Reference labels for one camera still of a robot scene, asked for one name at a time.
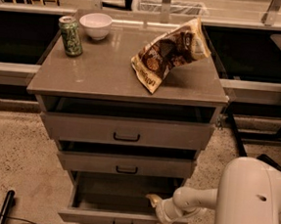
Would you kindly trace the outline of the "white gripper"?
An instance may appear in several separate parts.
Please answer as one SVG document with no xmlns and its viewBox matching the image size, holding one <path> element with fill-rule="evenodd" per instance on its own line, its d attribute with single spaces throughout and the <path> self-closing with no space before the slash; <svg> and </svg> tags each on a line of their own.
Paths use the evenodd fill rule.
<svg viewBox="0 0 281 224">
<path fill-rule="evenodd" d="M 171 224 L 184 215 L 184 212 L 174 205 L 171 198 L 162 200 L 156 194 L 146 195 L 151 207 L 156 208 L 156 215 L 161 224 Z"/>
</svg>

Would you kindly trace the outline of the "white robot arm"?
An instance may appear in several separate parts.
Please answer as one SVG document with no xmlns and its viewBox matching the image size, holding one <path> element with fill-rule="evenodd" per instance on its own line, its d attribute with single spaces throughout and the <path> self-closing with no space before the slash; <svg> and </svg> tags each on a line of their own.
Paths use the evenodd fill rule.
<svg viewBox="0 0 281 224">
<path fill-rule="evenodd" d="M 281 169 L 251 157 L 231 160 L 218 187 L 196 190 L 179 187 L 171 198 L 147 196 L 158 224 L 187 221 L 208 209 L 214 224 L 281 224 Z"/>
</svg>

